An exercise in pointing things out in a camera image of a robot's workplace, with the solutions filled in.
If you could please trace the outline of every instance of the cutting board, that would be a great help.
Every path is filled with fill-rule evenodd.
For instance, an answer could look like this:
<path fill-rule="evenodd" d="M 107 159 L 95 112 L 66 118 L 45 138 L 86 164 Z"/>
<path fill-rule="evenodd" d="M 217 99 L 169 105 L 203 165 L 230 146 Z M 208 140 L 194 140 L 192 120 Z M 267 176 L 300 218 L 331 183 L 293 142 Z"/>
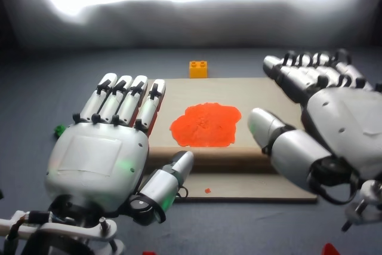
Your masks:
<path fill-rule="evenodd" d="M 284 122 L 302 128 L 300 106 L 268 78 L 167 79 L 166 84 L 165 97 L 149 138 L 150 164 L 162 164 L 180 150 L 191 150 L 195 154 L 196 169 L 271 169 L 269 159 L 261 153 L 248 130 L 250 111 L 260 107 Z M 235 142 L 229 147 L 184 148 L 173 139 L 170 131 L 172 122 L 184 115 L 189 106 L 201 103 L 234 106 L 241 112 L 242 118 L 236 124 Z"/>

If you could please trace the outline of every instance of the orange dough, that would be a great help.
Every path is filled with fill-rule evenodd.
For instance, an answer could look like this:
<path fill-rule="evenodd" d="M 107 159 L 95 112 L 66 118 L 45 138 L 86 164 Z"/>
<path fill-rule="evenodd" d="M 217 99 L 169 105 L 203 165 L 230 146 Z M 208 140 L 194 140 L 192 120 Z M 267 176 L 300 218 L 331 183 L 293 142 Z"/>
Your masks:
<path fill-rule="evenodd" d="M 170 126 L 172 137 L 180 146 L 225 147 L 235 142 L 240 111 L 218 103 L 188 107 Z"/>

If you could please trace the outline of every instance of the flattened orange play dough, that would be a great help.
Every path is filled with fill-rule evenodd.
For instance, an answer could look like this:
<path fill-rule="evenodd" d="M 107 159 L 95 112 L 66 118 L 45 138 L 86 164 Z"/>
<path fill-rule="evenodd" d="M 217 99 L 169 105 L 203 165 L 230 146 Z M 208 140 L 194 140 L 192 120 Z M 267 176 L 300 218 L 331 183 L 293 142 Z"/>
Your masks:
<path fill-rule="evenodd" d="M 172 137 L 180 146 L 225 147 L 235 142 L 240 111 L 218 103 L 188 107 L 170 126 Z"/>

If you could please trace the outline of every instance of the white robotic hand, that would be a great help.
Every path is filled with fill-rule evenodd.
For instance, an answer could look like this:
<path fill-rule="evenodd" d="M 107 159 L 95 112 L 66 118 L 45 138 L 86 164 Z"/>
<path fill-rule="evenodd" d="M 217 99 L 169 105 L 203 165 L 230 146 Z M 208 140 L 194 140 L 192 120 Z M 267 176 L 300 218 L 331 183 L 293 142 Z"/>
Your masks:
<path fill-rule="evenodd" d="M 382 94 L 352 65 L 350 56 L 338 50 L 296 56 L 288 52 L 283 59 L 267 56 L 263 69 L 295 103 L 301 105 L 305 131 L 282 122 L 260 108 L 254 109 L 248 127 L 274 168 L 297 186 L 314 192 L 333 204 L 347 204 L 368 180 L 368 198 L 350 216 L 351 223 L 364 224 L 376 219 L 360 218 L 367 203 L 382 204 Z M 350 185 L 348 200 L 329 195 L 323 186 Z"/>
<path fill-rule="evenodd" d="M 192 169 L 193 153 L 178 152 L 141 184 L 165 81 L 154 81 L 140 107 L 146 90 L 145 76 L 102 78 L 52 151 L 45 180 L 53 200 L 49 210 L 0 219 L 6 254 L 16 252 L 18 238 L 28 239 L 23 255 L 48 254 L 50 247 L 67 254 L 123 254 L 123 243 L 114 240 L 116 224 L 105 217 L 126 215 L 144 226 L 165 221 Z M 90 250 L 89 239 L 110 245 Z"/>

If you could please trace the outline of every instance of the orange dough crumb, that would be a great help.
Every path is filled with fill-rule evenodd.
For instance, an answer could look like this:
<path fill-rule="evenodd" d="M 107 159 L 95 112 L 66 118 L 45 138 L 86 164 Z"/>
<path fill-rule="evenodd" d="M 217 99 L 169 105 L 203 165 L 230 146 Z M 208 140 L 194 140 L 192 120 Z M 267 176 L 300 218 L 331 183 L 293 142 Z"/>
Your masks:
<path fill-rule="evenodd" d="M 235 142 L 240 111 L 218 103 L 188 107 L 170 126 L 172 137 L 180 146 L 226 147 Z"/>

